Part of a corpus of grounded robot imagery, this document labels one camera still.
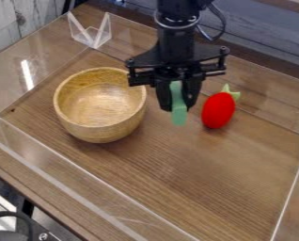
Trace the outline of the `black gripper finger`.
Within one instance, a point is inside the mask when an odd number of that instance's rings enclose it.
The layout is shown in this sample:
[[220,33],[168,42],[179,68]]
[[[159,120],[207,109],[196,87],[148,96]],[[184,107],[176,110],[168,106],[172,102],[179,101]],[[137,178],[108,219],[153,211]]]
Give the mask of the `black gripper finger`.
[[171,112],[172,111],[172,96],[169,89],[169,82],[157,80],[156,81],[156,95],[160,104],[160,109]]
[[181,97],[187,108],[191,108],[197,102],[203,80],[201,75],[181,80]]

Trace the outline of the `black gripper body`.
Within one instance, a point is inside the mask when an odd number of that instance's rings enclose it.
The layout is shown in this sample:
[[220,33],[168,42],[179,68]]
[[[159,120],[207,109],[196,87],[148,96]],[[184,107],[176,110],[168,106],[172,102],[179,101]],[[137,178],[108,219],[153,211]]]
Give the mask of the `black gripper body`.
[[184,20],[155,13],[159,25],[157,42],[144,53],[125,61],[129,86],[155,85],[163,76],[172,81],[193,72],[223,72],[229,49],[224,46],[195,42],[195,29],[201,15]]

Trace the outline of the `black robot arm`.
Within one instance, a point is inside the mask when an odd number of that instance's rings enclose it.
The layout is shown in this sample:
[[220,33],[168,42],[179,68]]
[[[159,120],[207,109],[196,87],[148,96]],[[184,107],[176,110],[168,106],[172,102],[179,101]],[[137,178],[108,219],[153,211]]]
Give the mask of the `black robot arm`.
[[215,0],[157,0],[153,13],[157,25],[157,41],[153,47],[125,60],[131,87],[149,85],[156,89],[160,109],[172,111],[172,89],[169,85],[181,82],[181,100],[185,109],[197,101],[203,81],[225,71],[225,57],[229,49],[195,41],[195,30],[208,40],[211,37],[199,27],[201,12],[208,9],[225,27],[224,16],[213,4]]

